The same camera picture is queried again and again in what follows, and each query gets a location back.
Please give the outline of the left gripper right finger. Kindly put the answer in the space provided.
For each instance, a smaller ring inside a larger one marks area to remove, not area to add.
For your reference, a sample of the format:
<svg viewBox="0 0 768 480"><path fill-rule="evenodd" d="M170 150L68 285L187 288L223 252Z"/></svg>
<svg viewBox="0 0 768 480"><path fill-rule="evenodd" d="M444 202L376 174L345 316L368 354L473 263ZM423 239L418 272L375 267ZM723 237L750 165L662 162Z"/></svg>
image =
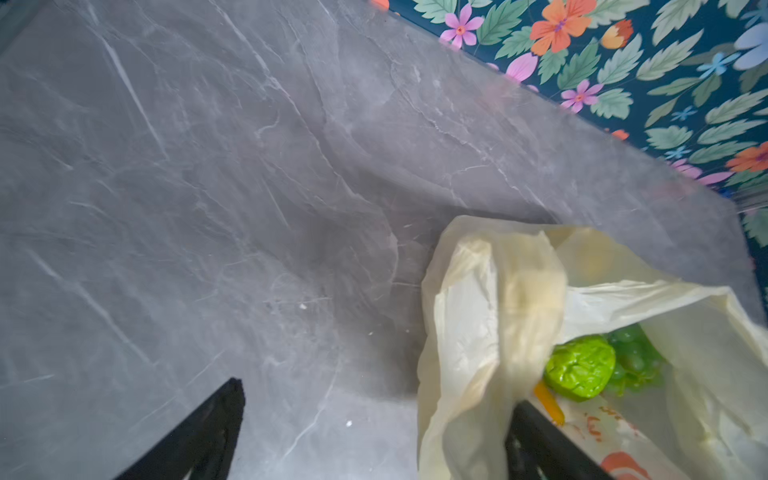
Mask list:
<svg viewBox="0 0 768 480"><path fill-rule="evenodd" d="M510 479L612 479L528 401L513 410L505 448Z"/></svg>

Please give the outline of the cream plastic bag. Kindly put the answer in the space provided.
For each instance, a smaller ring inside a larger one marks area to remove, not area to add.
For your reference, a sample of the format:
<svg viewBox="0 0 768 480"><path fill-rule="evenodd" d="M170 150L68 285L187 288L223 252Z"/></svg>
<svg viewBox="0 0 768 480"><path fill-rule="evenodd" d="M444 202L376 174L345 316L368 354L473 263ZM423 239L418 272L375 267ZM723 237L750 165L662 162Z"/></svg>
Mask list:
<svg viewBox="0 0 768 480"><path fill-rule="evenodd" d="M422 307L422 479L510 479L514 408L555 425L533 393L554 347L634 324L666 360L663 383L586 401L546 384L565 415L555 426L612 479L767 475L767 331L728 287L657 271L591 228L460 216Z"/></svg>

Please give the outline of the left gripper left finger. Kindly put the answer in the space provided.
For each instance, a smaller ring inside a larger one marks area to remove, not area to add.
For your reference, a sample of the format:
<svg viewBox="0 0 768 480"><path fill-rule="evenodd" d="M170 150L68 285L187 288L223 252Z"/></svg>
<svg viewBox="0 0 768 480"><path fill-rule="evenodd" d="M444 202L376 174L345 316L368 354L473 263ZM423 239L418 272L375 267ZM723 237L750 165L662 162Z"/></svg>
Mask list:
<svg viewBox="0 0 768 480"><path fill-rule="evenodd" d="M244 407L242 381L231 378L117 479L226 479Z"/></svg>

